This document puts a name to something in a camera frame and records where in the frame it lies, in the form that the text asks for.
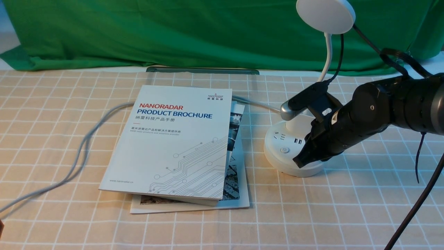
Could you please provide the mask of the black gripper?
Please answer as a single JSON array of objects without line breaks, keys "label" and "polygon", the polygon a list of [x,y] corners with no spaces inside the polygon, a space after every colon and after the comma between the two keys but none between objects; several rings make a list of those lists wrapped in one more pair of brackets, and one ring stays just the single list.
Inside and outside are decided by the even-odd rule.
[{"label": "black gripper", "polygon": [[316,161],[325,162],[328,157],[343,153],[372,134],[371,112],[356,113],[353,104],[346,104],[328,114],[322,121],[314,119],[311,130],[305,136],[305,145],[293,158],[301,169]]}]

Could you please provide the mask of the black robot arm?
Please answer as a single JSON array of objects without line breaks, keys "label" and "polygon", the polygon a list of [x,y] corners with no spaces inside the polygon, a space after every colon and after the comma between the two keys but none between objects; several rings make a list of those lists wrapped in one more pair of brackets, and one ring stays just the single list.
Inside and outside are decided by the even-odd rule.
[{"label": "black robot arm", "polygon": [[399,76],[359,85],[342,105],[317,82],[288,101],[293,111],[309,109],[315,119],[305,145],[293,158],[302,168],[327,161],[389,125],[443,135],[443,74],[412,79]]}]

